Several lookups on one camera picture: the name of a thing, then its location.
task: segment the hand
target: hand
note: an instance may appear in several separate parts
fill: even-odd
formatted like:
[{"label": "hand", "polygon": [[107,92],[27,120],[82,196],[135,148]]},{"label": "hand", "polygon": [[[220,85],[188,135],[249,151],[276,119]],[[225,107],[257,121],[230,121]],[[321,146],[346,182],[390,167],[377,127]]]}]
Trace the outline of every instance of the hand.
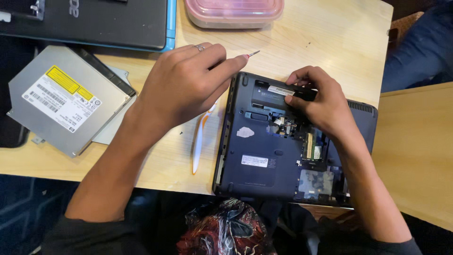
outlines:
[{"label": "hand", "polygon": [[342,140],[359,132],[340,84],[320,67],[306,66],[296,70],[286,84],[318,90],[312,102],[293,96],[286,96],[285,102],[305,113],[329,138]]},{"label": "hand", "polygon": [[137,101],[125,118],[146,134],[164,134],[207,111],[228,89],[231,77],[245,67],[247,55],[227,59],[220,44],[202,43],[163,53],[148,75]]}]

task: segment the optical drive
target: optical drive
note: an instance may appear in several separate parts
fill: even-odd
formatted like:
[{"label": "optical drive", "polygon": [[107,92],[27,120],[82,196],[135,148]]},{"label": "optical drive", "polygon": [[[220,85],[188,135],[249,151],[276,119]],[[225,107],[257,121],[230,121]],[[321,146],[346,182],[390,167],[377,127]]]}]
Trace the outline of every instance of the optical drive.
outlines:
[{"label": "optical drive", "polygon": [[69,157],[79,155],[135,91],[93,55],[48,46],[10,83],[8,115]]}]

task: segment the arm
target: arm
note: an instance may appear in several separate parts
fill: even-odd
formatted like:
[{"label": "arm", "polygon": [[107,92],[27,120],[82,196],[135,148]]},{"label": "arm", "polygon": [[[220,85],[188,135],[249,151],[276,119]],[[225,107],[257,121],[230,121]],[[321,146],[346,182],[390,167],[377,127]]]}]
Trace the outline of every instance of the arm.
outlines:
[{"label": "arm", "polygon": [[410,240],[409,228],[377,175],[340,84],[320,67],[312,66],[294,71],[286,84],[318,90],[313,102],[292,96],[287,96],[285,101],[303,111],[333,140],[348,180],[354,209],[371,237],[391,243]]},{"label": "arm", "polygon": [[203,51],[187,45],[160,56],[110,146],[74,193],[67,218],[121,219],[148,150],[171,128],[207,111],[247,64],[248,56],[227,59],[220,44],[202,45]]}]

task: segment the acer logo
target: acer logo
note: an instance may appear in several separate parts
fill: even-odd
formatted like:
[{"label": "acer logo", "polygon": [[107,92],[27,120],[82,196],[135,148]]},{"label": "acer logo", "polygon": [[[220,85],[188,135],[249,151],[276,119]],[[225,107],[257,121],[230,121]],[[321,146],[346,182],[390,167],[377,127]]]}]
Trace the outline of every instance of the acer logo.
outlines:
[{"label": "acer logo", "polygon": [[69,0],[69,14],[76,18],[79,16],[79,0]]}]

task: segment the laptop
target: laptop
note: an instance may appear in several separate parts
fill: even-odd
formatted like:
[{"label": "laptop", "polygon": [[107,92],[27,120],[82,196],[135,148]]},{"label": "laptop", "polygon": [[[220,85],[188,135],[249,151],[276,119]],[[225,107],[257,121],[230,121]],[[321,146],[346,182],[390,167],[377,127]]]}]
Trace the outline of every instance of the laptop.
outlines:
[{"label": "laptop", "polygon": [[[24,5],[30,10],[29,2]],[[1,12],[12,13],[3,19],[9,22],[0,21],[0,35],[159,52],[175,45],[176,0],[37,2],[39,18],[18,14],[16,5],[0,4]]]},{"label": "laptop", "polygon": [[[347,181],[333,142],[287,94],[313,101],[317,91],[240,72],[231,81],[212,184],[214,194],[245,201],[274,199],[351,207]],[[348,100],[368,150],[377,109]]]}]

